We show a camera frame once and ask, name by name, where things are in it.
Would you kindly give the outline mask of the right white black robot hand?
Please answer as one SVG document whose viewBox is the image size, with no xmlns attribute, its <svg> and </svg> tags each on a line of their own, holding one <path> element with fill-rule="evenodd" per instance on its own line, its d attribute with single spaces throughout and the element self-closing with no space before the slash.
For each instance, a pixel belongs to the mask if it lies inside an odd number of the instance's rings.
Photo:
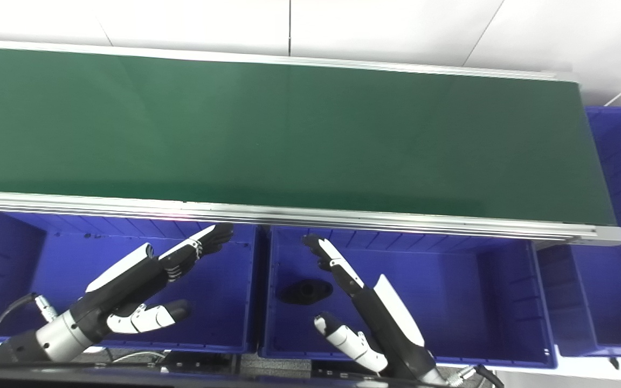
<svg viewBox="0 0 621 388">
<path fill-rule="evenodd" d="M 301 241 L 317 256 L 319 267 L 331 273 L 369 329 L 369 334 L 352 330 L 324 311 L 314 317 L 313 324 L 327 342 L 376 374 L 446 385 L 416 320 L 386 275 L 369 287 L 331 241 L 316 234 L 303 236 Z"/>
</svg>

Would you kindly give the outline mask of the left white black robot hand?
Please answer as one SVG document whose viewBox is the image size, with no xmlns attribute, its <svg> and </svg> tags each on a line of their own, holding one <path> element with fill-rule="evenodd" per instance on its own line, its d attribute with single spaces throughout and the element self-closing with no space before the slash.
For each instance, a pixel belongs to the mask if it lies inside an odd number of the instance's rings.
<svg viewBox="0 0 621 388">
<path fill-rule="evenodd" d="M 169 327 L 191 313 L 185 299 L 147 305 L 148 299 L 178 281 L 195 263 L 231 240 L 233 225 L 211 225 L 161 255 L 149 243 L 136 248 L 89 283 L 71 307 L 69 327 L 97 344 L 109 334 L 140 334 Z"/>
</svg>

